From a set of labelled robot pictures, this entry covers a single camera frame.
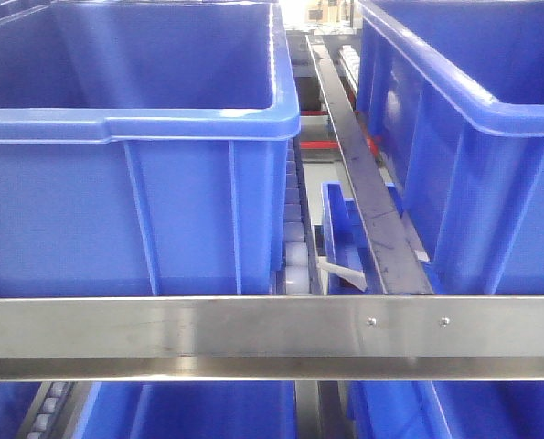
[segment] plastic storage bin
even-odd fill
[[[96,383],[73,439],[295,439],[291,382]]]
[[[38,387],[37,382],[0,382],[0,439],[16,439]]]
[[[268,293],[298,116],[274,2],[0,20],[0,297]]]
[[[358,439],[544,437],[544,382],[352,382],[349,415]]]
[[[326,261],[353,270],[370,267],[369,249],[357,206],[345,199],[339,183],[323,183],[322,230]],[[328,292],[333,295],[363,294],[336,274],[328,274]]]
[[[452,294],[544,294],[544,1],[361,0],[358,108]]]

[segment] metal shelf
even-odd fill
[[[544,380],[544,297],[432,294],[333,60],[310,47],[383,294],[0,300],[0,380]]]

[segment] red component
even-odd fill
[[[368,137],[367,141],[369,143],[369,149],[371,150],[371,153],[375,157],[377,157],[379,155],[379,147],[378,147],[379,139],[372,139],[371,137]]]
[[[314,140],[308,142],[300,142],[302,149],[337,149],[338,142],[333,140]]]
[[[302,110],[300,112],[301,116],[327,116],[328,112],[324,110]]]

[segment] metal rail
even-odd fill
[[[376,268],[369,283],[383,294],[432,294],[325,43],[308,44]]]
[[[0,300],[0,380],[50,379],[544,379],[544,297]]]

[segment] bin rim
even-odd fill
[[[544,3],[544,0],[503,0],[502,3]],[[401,0],[359,0],[363,18],[458,111],[475,129],[509,137],[544,137],[544,105],[500,101],[443,54],[430,46],[379,4]],[[403,3],[434,3],[432,0],[403,0]],[[469,4],[473,0],[445,3]],[[488,0],[475,3],[492,3]]]
[[[274,1],[223,1],[219,5],[270,6],[272,104],[263,109],[0,108],[0,144],[107,144],[119,140],[286,140],[300,131],[280,6]],[[33,14],[30,9],[7,20]]]

